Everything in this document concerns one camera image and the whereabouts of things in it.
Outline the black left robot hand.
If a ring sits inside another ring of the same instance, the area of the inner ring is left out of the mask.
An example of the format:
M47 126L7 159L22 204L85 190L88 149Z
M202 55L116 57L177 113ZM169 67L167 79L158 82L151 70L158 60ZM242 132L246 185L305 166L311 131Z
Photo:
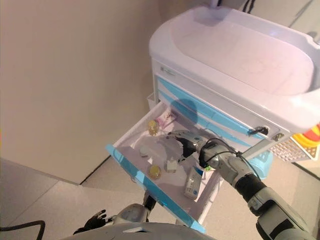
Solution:
M84 224L83 227L78 228L73 233L73 235L105 226L106 225L106 217L107 217L107 215L106 215L105 209L97 212L95 215L93 215L90 219L87 220L87 222Z

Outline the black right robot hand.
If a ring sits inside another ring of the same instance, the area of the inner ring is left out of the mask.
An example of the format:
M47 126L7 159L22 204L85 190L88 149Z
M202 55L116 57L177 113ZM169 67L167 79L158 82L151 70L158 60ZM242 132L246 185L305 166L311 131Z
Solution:
M170 131L167 139L175 139L182 144L182 154L178 159L178 163L181 164L193 153L199 153L201 147L206 143L205 138L197 135L189 130L173 130Z

